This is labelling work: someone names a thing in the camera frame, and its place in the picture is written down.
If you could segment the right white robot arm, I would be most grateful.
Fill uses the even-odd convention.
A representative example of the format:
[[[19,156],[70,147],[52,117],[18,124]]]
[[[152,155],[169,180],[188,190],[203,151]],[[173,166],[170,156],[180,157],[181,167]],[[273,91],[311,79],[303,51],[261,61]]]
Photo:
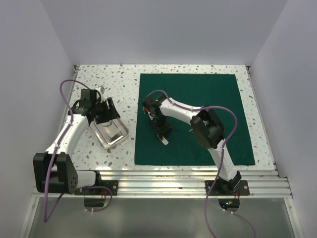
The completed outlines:
[[[209,151],[218,168],[219,175],[214,187],[228,195],[238,189],[241,174],[234,166],[226,148],[233,133],[225,136],[225,126],[214,111],[223,107],[190,106],[166,95],[161,95],[157,99],[147,96],[142,102],[142,107],[150,118],[151,127],[164,145],[168,144],[166,138],[172,130],[171,123],[167,121],[168,117],[189,124],[198,143]]]

